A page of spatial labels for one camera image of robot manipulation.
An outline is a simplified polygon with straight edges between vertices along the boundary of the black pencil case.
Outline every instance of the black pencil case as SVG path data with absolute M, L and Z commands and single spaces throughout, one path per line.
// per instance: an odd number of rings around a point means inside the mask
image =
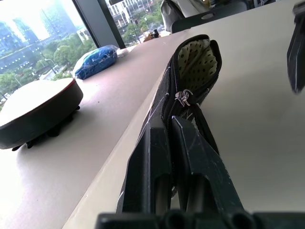
M 180 44 L 167 64 L 142 129 L 149 120 L 161 116 L 171 140 L 173 115 L 195 119 L 201 135 L 219 153 L 199 106 L 216 83 L 221 66 L 218 44 L 207 35 L 197 35 Z

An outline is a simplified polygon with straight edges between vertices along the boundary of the city view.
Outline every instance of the city view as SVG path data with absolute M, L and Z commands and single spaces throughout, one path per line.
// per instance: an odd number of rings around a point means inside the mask
M 167 35 L 160 0 L 106 4 L 126 47 L 155 29 Z M 71 0 L 0 1 L 0 110 L 27 83 L 72 77 L 76 62 L 94 49 Z

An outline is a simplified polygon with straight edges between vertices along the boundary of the gray chair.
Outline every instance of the gray chair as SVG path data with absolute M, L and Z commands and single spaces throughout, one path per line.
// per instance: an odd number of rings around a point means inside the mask
M 213 8 L 208 12 L 200 13 L 188 18 L 183 18 L 175 21 L 172 24 L 172 33 L 180 32 L 182 30 L 186 30 L 197 25 L 225 18 L 240 12 L 247 11 L 249 9 L 249 5 L 245 0 L 233 1 L 227 5 Z

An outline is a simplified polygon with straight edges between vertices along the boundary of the building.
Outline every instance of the building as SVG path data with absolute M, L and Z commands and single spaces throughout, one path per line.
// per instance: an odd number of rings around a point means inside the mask
M 23 22 L 22 18 L 15 18 L 13 19 L 13 21 L 15 22 L 18 30 L 23 35 L 26 44 L 34 44 L 39 42 L 39 39 L 36 34 L 27 24 Z
M 7 55 L 23 47 L 21 39 L 3 21 L 0 21 L 0 56 Z
M 34 44 L 26 46 L 11 54 L 0 57 L 0 74 L 7 70 L 18 70 L 29 68 L 35 64 L 41 57 L 37 55 L 38 52 L 33 52 Z
M 151 12 L 150 6 L 153 4 L 153 0 L 123 0 L 113 5 L 109 3 L 109 0 L 105 2 L 121 35 L 124 34 L 124 29 L 130 22 L 135 22 L 133 15 L 143 10 Z
M 77 31 L 60 0 L 55 0 L 51 6 L 41 9 L 40 15 L 50 37 L 62 39 Z
M 87 28 L 81 28 L 80 30 L 77 30 L 77 35 L 79 36 L 80 40 L 84 43 L 84 41 L 91 38 L 89 31 Z
M 56 40 L 57 40 L 56 36 L 50 36 L 50 37 L 47 37 L 46 39 L 40 40 L 39 44 L 42 46 L 45 46 L 45 45 L 48 45 L 50 42 L 56 41 Z

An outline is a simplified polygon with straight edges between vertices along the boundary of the desk surface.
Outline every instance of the desk surface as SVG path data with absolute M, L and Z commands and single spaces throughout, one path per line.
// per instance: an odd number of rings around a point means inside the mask
M 65 228 L 88 229 L 98 212 L 113 211 L 160 75 L 176 47 L 201 33 L 223 58 L 202 109 L 244 207 L 305 210 L 305 98 L 286 76 L 296 2 L 143 43 L 81 82 L 81 109 L 60 136 L 1 152 L 0 228 L 59 229 L 70 217 Z

